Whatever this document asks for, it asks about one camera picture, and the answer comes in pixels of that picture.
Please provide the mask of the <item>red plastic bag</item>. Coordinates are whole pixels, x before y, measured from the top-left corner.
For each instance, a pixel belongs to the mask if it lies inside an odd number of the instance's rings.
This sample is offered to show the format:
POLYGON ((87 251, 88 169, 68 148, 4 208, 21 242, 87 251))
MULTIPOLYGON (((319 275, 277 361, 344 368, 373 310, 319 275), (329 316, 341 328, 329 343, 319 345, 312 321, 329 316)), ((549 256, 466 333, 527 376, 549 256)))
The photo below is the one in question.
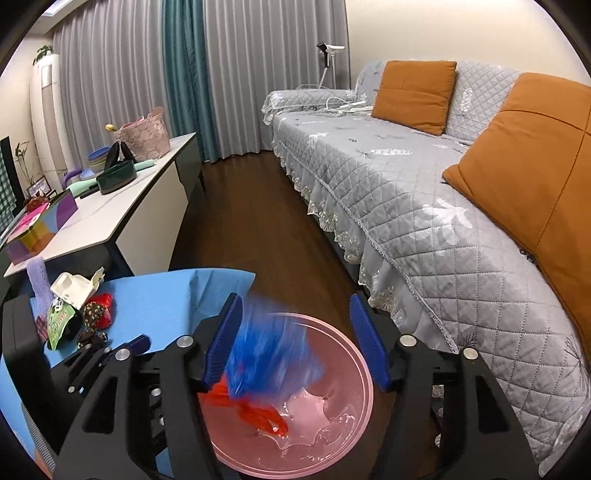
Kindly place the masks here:
POLYGON ((214 384, 211 390, 201 393, 199 399, 205 404, 235 410, 236 415, 243 423, 256 428, 257 431, 276 437, 287 436, 287 422, 280 416, 276 408, 271 405, 256 405, 245 399, 231 398, 225 375, 214 384))

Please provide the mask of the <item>dark pink patterned wrapper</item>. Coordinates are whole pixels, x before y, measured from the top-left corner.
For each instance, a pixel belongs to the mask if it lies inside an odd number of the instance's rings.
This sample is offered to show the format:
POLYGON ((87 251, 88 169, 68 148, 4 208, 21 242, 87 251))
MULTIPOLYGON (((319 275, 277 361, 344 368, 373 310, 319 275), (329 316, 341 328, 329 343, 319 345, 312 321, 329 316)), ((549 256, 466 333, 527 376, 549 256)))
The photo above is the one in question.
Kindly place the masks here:
POLYGON ((35 319, 35 328, 41 343, 48 340, 47 320, 43 316, 37 316, 35 319))

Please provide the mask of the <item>green panda snack bag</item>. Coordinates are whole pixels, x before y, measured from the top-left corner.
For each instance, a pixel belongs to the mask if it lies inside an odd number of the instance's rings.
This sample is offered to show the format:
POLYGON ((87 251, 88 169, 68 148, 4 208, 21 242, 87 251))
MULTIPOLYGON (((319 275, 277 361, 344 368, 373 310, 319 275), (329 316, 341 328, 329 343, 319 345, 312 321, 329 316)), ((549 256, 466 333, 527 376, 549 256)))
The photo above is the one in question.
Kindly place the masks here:
POLYGON ((56 350, 68 323, 75 317, 72 305, 55 297, 47 312, 47 340, 49 348, 56 350))

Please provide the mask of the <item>black floral scrunchie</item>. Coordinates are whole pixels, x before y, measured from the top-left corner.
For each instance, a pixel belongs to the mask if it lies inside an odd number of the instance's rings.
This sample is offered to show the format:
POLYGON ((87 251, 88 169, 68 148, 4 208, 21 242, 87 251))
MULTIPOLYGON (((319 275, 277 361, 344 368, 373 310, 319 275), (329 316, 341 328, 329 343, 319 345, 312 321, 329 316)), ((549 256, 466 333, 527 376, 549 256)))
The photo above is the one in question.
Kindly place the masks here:
POLYGON ((76 337, 77 348, 86 348, 88 345, 104 347, 108 342, 105 331, 110 326, 108 309, 99 303, 89 302, 82 309, 82 322, 83 328, 76 337))

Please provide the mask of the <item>white paper box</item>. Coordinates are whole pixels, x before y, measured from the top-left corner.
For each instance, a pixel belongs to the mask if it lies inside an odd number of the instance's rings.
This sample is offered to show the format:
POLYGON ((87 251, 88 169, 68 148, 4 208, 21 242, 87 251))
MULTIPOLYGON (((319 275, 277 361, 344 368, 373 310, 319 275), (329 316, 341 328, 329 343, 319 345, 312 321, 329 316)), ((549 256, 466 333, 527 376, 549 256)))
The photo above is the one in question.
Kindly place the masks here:
POLYGON ((100 267, 90 279, 69 272, 61 273, 50 286, 51 292, 71 305, 76 310, 81 310, 84 304, 98 291, 104 281, 104 268, 100 267))

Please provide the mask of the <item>blue plastic shoe cover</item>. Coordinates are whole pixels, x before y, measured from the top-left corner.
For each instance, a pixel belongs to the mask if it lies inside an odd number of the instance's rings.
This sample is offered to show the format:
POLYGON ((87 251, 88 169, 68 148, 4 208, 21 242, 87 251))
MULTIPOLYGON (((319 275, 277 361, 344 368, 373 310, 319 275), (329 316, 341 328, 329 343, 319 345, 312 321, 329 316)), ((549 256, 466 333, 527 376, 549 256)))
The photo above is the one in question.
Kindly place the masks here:
POLYGON ((229 397, 277 404, 324 377, 308 330, 280 305, 262 297, 246 300, 242 325, 225 367, 229 397))

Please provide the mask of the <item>purple foam fruit net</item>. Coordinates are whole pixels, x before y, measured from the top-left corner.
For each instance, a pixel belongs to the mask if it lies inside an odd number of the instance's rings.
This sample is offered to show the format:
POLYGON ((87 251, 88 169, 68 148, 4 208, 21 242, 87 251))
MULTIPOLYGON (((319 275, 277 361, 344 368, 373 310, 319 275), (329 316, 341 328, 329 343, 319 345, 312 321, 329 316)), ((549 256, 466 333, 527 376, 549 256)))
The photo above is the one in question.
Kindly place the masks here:
POLYGON ((26 271, 34 292, 38 314, 41 318, 47 319, 54 296, 50 289, 51 284, 43 258, 33 257, 27 264, 26 271))

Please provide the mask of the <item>red ball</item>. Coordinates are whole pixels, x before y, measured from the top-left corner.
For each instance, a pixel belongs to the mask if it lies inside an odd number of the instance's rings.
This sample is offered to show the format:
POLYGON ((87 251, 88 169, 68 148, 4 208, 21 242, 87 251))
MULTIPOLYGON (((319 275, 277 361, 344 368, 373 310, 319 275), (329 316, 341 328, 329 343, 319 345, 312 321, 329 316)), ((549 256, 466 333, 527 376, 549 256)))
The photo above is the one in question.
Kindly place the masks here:
POLYGON ((113 297, 109 293, 92 296, 82 309, 82 317, 89 331, 108 329, 113 323, 113 297))

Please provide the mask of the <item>colourful gift box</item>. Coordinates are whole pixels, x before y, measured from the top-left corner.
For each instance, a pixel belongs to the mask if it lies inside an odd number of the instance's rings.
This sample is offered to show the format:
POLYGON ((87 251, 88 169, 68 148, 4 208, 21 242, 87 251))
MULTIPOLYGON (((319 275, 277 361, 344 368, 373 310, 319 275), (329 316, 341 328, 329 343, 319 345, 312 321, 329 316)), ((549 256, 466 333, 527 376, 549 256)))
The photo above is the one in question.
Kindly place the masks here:
POLYGON ((70 190, 28 213, 10 232, 5 252, 13 264, 38 255, 78 210, 70 190))

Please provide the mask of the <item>television with checked cloth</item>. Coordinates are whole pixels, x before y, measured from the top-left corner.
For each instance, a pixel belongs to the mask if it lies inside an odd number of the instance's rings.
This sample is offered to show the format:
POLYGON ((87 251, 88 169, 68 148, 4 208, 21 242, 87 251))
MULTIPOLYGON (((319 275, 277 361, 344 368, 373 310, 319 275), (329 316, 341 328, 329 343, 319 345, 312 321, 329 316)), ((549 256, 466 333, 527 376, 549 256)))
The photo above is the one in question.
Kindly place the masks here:
POLYGON ((25 203, 8 136, 1 139, 0 175, 0 226, 4 231, 25 203))

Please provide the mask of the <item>stacked coloured bowls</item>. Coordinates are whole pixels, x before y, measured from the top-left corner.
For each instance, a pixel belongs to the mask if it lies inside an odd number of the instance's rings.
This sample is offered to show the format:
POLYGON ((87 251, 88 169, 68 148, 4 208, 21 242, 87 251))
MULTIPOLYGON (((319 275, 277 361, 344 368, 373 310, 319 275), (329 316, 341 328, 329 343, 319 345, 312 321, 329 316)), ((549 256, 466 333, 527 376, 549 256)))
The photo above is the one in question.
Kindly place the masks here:
POLYGON ((94 174, 99 174, 104 170, 106 157, 109 153, 109 150, 109 147, 102 147, 95 150, 88 156, 88 166, 94 174))

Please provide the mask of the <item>white standing air conditioner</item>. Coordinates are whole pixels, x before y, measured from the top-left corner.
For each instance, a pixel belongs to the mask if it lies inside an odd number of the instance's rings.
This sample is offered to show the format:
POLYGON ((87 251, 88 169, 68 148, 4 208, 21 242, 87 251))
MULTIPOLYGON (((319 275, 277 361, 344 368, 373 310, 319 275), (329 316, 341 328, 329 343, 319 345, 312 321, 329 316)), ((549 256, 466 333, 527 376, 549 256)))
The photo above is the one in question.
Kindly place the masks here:
POLYGON ((76 168, 69 144, 60 89, 60 56, 52 53, 32 67, 30 110, 40 167, 53 190, 76 168))

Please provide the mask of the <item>orange cushion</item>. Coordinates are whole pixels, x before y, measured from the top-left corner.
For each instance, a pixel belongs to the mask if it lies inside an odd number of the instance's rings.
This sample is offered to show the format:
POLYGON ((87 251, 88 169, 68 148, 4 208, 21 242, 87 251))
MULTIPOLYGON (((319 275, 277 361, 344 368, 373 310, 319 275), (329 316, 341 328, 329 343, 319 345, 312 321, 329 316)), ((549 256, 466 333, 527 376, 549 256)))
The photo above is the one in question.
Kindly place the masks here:
POLYGON ((374 118, 440 136, 456 83, 455 61, 389 61, 374 103, 374 118))
POLYGON ((523 73, 444 180, 520 247, 590 350, 590 88, 523 73))

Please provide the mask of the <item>white floor lamp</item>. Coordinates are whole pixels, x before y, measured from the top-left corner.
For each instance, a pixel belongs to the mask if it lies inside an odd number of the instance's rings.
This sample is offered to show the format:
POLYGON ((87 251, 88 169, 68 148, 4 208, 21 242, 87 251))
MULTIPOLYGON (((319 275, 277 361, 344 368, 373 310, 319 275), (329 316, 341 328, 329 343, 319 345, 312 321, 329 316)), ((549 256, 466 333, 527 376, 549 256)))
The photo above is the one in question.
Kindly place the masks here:
POLYGON ((327 77, 329 71, 332 71, 332 80, 334 84, 337 83, 337 74, 335 73, 335 56, 337 56, 342 51, 346 50, 345 45, 334 45, 328 44, 325 42, 319 42, 317 44, 318 52, 322 55, 322 59, 324 60, 324 68, 322 68, 322 75, 320 80, 318 81, 318 87, 322 88, 325 86, 325 78, 327 77))

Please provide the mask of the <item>small photo frame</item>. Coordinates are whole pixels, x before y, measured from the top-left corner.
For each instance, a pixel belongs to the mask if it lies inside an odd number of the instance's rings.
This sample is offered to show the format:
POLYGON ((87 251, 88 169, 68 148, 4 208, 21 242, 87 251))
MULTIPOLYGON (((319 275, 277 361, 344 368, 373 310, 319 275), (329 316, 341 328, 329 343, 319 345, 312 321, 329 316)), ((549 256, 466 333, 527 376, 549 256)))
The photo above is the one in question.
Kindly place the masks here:
POLYGON ((47 196, 51 193, 52 187, 44 175, 34 180, 32 185, 27 188, 30 198, 47 196))

